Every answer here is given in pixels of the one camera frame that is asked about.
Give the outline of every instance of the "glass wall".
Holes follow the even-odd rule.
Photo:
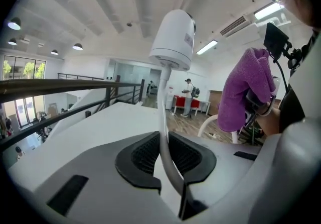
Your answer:
[[[44,78],[45,61],[5,56],[2,80]]]

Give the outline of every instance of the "person's arm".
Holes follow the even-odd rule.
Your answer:
[[[260,111],[263,113],[266,111],[266,107]],[[279,122],[280,122],[280,110],[272,108],[272,111],[267,116],[257,116],[256,121],[259,123],[263,132],[267,135],[279,134]]]
[[[187,86],[187,89],[184,89],[183,91],[182,91],[182,93],[188,93],[188,92],[191,92],[192,91],[192,85],[188,85]]]

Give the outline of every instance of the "purple towel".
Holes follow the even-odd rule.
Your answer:
[[[245,124],[244,93],[250,88],[265,103],[275,85],[265,49],[249,48],[228,76],[219,106],[218,125],[226,132],[241,129]]]

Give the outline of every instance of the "pendant light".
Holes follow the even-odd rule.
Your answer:
[[[9,41],[8,41],[8,44],[10,45],[17,45],[17,41],[15,38],[11,38]]]
[[[9,23],[8,27],[14,30],[19,30],[21,28],[21,20],[17,17],[14,17]]]
[[[75,50],[78,50],[78,51],[82,51],[83,50],[82,49],[82,45],[79,44],[79,43],[75,44],[72,48],[74,48]]]
[[[51,54],[53,54],[53,55],[58,55],[59,53],[58,53],[57,50],[52,50]]]

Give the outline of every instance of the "black vent grille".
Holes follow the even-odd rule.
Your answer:
[[[149,175],[153,175],[155,161],[158,156],[159,138],[153,137],[132,152],[131,160],[139,170]]]
[[[47,205],[65,216],[88,179],[89,178],[80,175],[72,176],[54,197],[47,202]]]
[[[202,155],[191,146],[178,139],[171,139],[172,160],[182,175],[194,169],[202,161]]]
[[[229,33],[231,30],[235,29],[237,26],[241,25],[242,23],[246,22],[246,19],[244,16],[241,18],[237,19],[235,22],[233,22],[231,25],[227,26],[225,29],[223,29],[220,33],[222,36],[226,35]]]

